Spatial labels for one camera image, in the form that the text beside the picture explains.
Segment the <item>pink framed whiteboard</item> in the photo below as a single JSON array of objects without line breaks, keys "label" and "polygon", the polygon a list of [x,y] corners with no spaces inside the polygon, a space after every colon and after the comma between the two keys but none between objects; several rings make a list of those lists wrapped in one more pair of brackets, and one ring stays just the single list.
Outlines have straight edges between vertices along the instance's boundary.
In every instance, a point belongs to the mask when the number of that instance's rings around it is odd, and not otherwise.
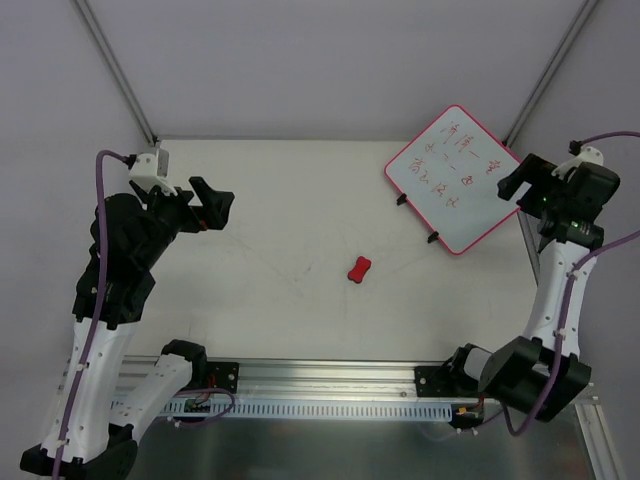
[{"label": "pink framed whiteboard", "polygon": [[498,197],[498,181],[520,161],[460,105],[447,107],[384,167],[438,240],[462,255],[519,207]]}]

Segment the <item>red bone-shaped eraser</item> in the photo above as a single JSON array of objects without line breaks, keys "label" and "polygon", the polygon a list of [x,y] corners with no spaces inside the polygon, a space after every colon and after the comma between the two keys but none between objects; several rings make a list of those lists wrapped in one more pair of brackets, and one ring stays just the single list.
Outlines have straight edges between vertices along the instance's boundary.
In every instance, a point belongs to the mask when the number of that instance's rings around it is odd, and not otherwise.
[{"label": "red bone-shaped eraser", "polygon": [[355,284],[361,284],[372,266],[372,261],[364,256],[359,256],[351,270],[347,273],[347,279]]}]

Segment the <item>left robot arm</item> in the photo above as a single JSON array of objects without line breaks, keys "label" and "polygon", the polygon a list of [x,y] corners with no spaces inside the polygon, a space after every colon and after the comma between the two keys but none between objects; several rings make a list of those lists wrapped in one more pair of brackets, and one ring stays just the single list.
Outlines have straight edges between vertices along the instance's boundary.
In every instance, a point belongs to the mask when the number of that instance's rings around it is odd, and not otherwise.
[{"label": "left robot arm", "polygon": [[223,229],[235,196],[194,176],[187,190],[158,186],[104,198],[90,233],[90,261],[76,285],[73,350],[50,432],[25,450],[20,468],[51,479],[124,479],[142,437],[179,391],[206,386],[203,346],[165,345],[151,373],[111,404],[120,369],[155,286],[152,269],[181,233]]}]

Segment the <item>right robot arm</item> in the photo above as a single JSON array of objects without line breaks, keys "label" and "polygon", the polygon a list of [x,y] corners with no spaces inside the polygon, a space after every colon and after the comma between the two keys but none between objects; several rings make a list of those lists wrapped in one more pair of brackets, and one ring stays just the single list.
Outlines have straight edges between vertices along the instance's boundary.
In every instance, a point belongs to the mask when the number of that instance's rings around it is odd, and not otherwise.
[{"label": "right robot arm", "polygon": [[539,222],[539,277],[523,333],[490,352],[466,344],[433,375],[438,386],[459,396],[500,402],[504,412],[531,422],[549,422],[581,393],[591,369],[580,359],[579,322],[584,292],[604,245],[596,219],[620,186],[596,148],[585,146],[555,165],[535,154],[498,183],[502,200]]}]

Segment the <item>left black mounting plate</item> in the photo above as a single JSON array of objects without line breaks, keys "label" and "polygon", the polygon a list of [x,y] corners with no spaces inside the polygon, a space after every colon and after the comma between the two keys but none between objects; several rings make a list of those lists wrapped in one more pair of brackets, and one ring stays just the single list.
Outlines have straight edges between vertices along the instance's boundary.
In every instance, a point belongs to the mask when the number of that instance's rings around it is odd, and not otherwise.
[{"label": "left black mounting plate", "polygon": [[208,361],[206,381],[211,388],[235,394],[238,388],[240,364],[231,361]]}]

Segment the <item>black mounting plate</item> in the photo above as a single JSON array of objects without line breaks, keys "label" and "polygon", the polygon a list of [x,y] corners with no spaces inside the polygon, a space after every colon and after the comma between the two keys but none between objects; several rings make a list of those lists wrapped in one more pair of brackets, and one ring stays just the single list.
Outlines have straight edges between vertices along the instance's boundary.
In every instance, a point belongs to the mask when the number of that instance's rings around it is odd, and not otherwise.
[{"label": "black mounting plate", "polygon": [[445,398],[455,395],[447,366],[416,366],[414,386],[418,398]]},{"label": "black mounting plate", "polygon": [[208,361],[206,381],[211,388],[235,394],[238,388],[240,364],[231,361]]}]

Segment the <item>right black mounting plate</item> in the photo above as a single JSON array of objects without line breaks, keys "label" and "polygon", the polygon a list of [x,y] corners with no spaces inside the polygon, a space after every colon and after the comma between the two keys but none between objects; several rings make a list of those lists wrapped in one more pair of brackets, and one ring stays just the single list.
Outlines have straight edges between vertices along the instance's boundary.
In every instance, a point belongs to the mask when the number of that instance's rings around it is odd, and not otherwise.
[{"label": "right black mounting plate", "polygon": [[455,395],[447,366],[416,366],[414,386],[418,398],[445,398]]}]

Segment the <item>right aluminium frame post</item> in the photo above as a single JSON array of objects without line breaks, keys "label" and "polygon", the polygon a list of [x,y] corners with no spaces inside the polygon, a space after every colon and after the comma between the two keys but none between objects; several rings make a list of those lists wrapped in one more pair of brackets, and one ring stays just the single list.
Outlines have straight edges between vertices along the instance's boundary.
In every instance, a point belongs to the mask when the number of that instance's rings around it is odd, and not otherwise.
[{"label": "right aluminium frame post", "polygon": [[506,135],[503,137],[503,146],[512,148],[515,145],[516,140],[528,124],[537,106],[543,100],[567,56],[600,4],[600,0],[584,0],[580,3],[579,8],[552,51],[532,90],[515,116]]}]

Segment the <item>aluminium frame post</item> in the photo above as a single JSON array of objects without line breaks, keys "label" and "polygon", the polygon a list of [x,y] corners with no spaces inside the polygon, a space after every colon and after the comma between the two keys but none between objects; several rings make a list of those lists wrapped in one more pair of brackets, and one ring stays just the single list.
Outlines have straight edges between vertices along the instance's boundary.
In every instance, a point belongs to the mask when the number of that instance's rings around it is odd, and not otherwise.
[{"label": "aluminium frame post", "polygon": [[543,100],[567,56],[600,4],[600,0],[584,0],[580,3],[579,8],[552,51],[532,90],[515,116],[506,135],[503,137],[503,146],[512,148],[515,145],[516,140],[528,124],[537,106]]},{"label": "aluminium frame post", "polygon": [[154,146],[158,141],[158,136],[154,132],[90,2],[70,0],[69,3],[86,30],[98,57],[107,69],[145,143]]}]

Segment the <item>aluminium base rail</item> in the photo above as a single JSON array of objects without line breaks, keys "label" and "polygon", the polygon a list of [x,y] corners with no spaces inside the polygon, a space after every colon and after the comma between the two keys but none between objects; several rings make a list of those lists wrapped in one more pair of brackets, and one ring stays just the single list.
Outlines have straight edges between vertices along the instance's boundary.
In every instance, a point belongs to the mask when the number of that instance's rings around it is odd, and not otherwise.
[{"label": "aluminium base rail", "polygon": [[414,368],[439,366],[433,362],[320,361],[213,359],[240,364],[240,399],[287,399],[330,401],[395,401],[445,398],[418,398]]}]

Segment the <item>left aluminium frame post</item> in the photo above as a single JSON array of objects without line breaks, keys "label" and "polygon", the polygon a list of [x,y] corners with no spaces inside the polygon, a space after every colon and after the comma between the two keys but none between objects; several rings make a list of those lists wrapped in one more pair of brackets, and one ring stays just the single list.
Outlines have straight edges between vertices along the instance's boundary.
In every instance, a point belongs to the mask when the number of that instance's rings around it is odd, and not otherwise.
[{"label": "left aluminium frame post", "polygon": [[107,69],[145,143],[154,146],[158,141],[158,136],[154,132],[90,2],[70,0],[69,3],[86,30],[98,57]]}]

